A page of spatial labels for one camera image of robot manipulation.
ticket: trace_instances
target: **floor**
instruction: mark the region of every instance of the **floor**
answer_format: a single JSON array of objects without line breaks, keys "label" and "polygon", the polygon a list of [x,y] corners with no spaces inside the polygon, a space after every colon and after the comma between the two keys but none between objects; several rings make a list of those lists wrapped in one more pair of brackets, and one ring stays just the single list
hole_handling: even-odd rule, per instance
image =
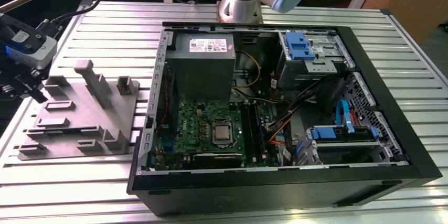
[{"label": "floor", "polygon": [[[0,5],[11,0],[0,0]],[[81,0],[35,0],[20,8],[8,13],[13,18],[36,27],[45,19],[56,18],[57,16],[76,10]],[[132,2],[163,2],[163,0],[105,0],[105,1],[132,1]],[[200,3],[215,3],[217,0],[200,0]],[[320,0],[303,0],[301,6],[325,6],[328,3],[320,3]],[[423,49],[429,58],[439,66],[440,70],[448,76],[448,33],[443,28],[439,28],[432,37],[425,41]],[[12,101],[1,101],[0,106],[0,135],[5,129],[8,122],[20,105],[20,99]]]}]

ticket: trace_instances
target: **motherboard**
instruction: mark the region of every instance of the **motherboard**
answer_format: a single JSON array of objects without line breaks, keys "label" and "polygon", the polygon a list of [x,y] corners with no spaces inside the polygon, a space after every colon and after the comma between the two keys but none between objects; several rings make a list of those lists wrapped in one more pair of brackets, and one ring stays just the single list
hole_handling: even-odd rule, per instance
[{"label": "motherboard", "polygon": [[240,167],[276,162],[276,152],[264,137],[269,121],[271,107],[265,103],[181,102],[177,135],[161,140],[159,169],[189,169],[199,159],[203,162],[196,162],[195,169],[216,167],[217,159],[225,159],[227,165],[237,160]]}]

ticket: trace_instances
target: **sticker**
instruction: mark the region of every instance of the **sticker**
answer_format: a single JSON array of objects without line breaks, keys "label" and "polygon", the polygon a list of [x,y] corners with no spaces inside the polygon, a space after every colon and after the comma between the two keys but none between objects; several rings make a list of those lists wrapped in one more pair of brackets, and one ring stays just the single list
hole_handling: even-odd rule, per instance
[{"label": "sticker", "polygon": [[313,52],[324,52],[321,47],[313,47]]},{"label": "sticker", "polygon": [[283,155],[288,160],[291,160],[291,153],[288,152],[287,148],[283,149]]},{"label": "sticker", "polygon": [[271,79],[271,88],[276,89],[277,88],[277,80]]},{"label": "sticker", "polygon": [[225,39],[192,39],[189,52],[227,52]]}]

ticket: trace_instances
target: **slotted aluminum surface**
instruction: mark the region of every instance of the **slotted aluminum surface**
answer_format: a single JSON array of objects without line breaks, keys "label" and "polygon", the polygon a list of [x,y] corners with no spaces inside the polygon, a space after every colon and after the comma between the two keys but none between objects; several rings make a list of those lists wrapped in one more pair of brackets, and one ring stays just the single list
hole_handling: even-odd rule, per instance
[{"label": "slotted aluminum surface", "polygon": [[[448,92],[427,58],[377,10],[296,8],[288,14],[263,9],[265,23],[351,26],[405,112],[443,178],[380,200],[344,208],[156,217],[127,194],[128,155],[23,162],[12,147],[23,141],[37,104],[27,99],[0,141],[0,220],[4,223],[447,223]],[[60,41],[52,75],[80,80],[72,67],[89,58],[108,78],[131,75],[141,83],[132,141],[143,127],[145,101],[163,21],[216,22],[215,5],[103,2],[72,20]]]}]

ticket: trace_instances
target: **cpu socket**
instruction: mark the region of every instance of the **cpu socket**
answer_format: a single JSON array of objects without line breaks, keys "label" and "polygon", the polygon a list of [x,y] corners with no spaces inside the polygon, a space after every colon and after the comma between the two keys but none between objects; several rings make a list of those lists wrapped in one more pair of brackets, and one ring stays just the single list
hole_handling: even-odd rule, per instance
[{"label": "cpu socket", "polygon": [[227,119],[212,121],[212,142],[219,147],[227,147],[233,143],[232,122]]}]

